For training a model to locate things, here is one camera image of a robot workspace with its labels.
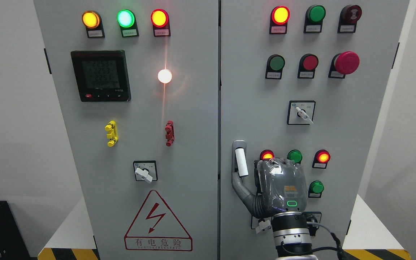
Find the red meter button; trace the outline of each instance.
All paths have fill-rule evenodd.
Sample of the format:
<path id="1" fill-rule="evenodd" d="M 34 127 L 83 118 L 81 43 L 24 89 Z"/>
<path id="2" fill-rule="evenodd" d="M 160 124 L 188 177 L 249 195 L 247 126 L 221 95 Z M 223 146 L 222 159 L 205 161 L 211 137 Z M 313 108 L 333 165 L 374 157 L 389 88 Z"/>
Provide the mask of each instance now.
<path id="1" fill-rule="evenodd" d="M 352 51 L 345 51 L 335 59 L 335 69 L 343 75 L 351 74 L 359 67 L 359 56 Z"/>
<path id="2" fill-rule="evenodd" d="M 362 8 L 358 5 L 347 5 L 341 12 L 341 19 L 345 23 L 357 23 L 362 16 Z"/>
<path id="3" fill-rule="evenodd" d="M 306 58 L 302 60 L 302 66 L 304 67 L 304 69 L 307 69 L 307 70 L 313 70 L 317 68 L 318 64 L 319 64 L 319 60 L 317 59 L 315 55 L 312 55 L 312 54 L 310 54 L 309 56 L 307 56 Z"/>

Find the glowing white light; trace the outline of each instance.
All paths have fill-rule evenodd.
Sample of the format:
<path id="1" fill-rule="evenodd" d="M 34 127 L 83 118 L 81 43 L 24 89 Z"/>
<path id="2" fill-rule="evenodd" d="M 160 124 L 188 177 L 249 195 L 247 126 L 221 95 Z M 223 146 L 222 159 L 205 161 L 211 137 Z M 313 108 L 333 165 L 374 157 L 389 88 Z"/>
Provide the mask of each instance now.
<path id="1" fill-rule="evenodd" d="M 158 80 L 163 83 L 167 84 L 171 81 L 173 78 L 173 74 L 168 69 L 162 69 L 160 72 L 158 72 Z"/>

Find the lightning bolt symbol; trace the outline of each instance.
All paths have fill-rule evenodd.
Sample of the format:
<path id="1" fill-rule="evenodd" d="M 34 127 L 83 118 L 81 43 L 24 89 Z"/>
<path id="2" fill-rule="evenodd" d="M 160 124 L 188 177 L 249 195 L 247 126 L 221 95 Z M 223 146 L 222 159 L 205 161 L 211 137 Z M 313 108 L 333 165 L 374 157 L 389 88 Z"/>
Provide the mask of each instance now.
<path id="1" fill-rule="evenodd" d="M 166 213 L 163 213 L 163 214 L 156 214 L 155 216 L 151 216 L 152 215 L 152 213 L 157 209 L 157 207 L 159 206 L 160 204 L 158 204 L 158 203 L 155 203 L 155 205 L 153 206 L 153 208 L 150 210 L 150 212 L 149 212 L 149 214 L 147 215 L 147 217 L 146 217 L 146 219 L 151 219 L 151 218 L 155 218 L 155 217 L 160 217 L 158 220 L 157 220 L 157 223 L 155 223 L 155 225 L 153 225 L 153 227 L 151 227 L 150 229 L 149 229 L 149 234 L 150 234 L 150 232 L 152 232 L 152 231 L 154 231 L 155 229 L 154 229 L 154 227 L 158 224 L 158 222 L 160 222 L 160 220 L 166 215 Z"/>

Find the warning sign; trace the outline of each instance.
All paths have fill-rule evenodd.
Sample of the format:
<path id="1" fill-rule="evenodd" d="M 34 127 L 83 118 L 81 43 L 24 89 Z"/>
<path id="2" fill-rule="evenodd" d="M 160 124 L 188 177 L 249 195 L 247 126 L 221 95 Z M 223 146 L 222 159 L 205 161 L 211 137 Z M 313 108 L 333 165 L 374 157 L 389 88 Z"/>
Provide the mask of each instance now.
<path id="1" fill-rule="evenodd" d="M 160 194 L 151 190 L 126 232 L 127 250 L 192 251 L 192 237 Z"/>

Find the digital power meter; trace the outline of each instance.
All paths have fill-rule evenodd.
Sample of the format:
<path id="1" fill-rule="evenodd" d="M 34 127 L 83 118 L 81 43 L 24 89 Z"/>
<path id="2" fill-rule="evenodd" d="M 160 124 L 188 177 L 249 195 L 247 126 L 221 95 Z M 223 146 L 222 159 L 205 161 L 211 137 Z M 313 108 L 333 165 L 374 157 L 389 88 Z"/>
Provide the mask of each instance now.
<path id="1" fill-rule="evenodd" d="M 124 102 L 131 99 L 123 50 L 72 51 L 70 54 L 82 102 Z"/>

